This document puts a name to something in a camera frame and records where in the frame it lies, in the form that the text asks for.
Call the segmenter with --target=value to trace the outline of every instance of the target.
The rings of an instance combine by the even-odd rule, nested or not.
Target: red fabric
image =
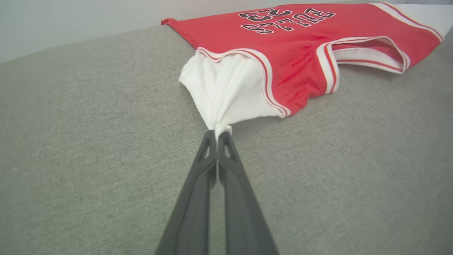
[[[275,10],[274,15],[271,15],[271,11],[266,11],[269,9],[182,21],[165,19],[162,24],[170,25],[195,48],[204,47],[214,53],[249,48],[263,53],[272,66],[272,94],[276,101],[289,108],[292,114],[303,108],[308,98],[326,93],[327,81],[316,52],[317,48],[326,42],[348,37],[387,36],[409,56],[410,66],[416,65],[440,44],[433,33],[407,25],[369,4],[281,5],[272,8]],[[307,9],[315,11],[306,13]],[[297,17],[301,19],[307,19],[306,16],[302,16],[307,15],[313,18],[312,21],[318,22],[298,20],[294,17],[295,15],[299,15]],[[290,19],[292,22],[283,21],[285,19]],[[280,27],[266,25],[269,22]],[[242,25],[249,25],[249,29],[270,30],[272,33],[260,34]],[[402,63],[402,58],[395,49],[378,41],[332,46],[333,50],[347,47],[376,49]],[[335,72],[333,63],[329,62],[329,64]]]

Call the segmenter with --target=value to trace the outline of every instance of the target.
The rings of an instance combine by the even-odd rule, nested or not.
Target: basketball jersey
[[[309,4],[166,19],[196,49],[179,81],[206,125],[286,117],[338,89],[337,64],[402,74],[453,25],[453,5]]]

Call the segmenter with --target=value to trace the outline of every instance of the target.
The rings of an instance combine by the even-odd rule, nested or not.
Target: gray fabric surface
[[[0,64],[0,254],[155,251],[206,131],[177,82],[192,55],[159,26]],[[233,126],[280,253],[453,253],[452,66],[340,72],[295,116]]]

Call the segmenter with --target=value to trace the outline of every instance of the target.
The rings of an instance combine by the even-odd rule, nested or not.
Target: tongs
[[[226,254],[277,255],[272,235],[231,135],[208,131],[162,235],[156,255],[208,255],[209,192],[225,188]]]

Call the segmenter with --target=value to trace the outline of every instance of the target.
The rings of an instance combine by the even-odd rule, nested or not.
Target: wall
[[[0,0],[0,63],[53,46],[179,20],[338,0]],[[387,0],[401,3],[404,0]]]

